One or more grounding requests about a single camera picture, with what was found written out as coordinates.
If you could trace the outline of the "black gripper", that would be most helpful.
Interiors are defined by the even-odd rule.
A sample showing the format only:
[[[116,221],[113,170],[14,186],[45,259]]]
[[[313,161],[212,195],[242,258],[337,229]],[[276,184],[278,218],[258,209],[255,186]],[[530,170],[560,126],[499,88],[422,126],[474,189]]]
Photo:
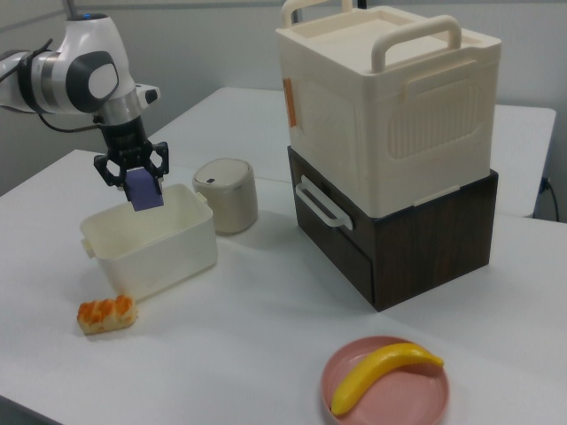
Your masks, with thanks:
[[[169,149],[167,142],[151,143],[145,133],[141,117],[119,125],[101,127],[107,153],[96,155],[93,165],[107,186],[125,190],[127,171],[143,167],[151,177],[158,195],[162,193],[161,179],[169,173]],[[152,155],[159,158],[156,165]],[[115,174],[112,163],[118,167]]]

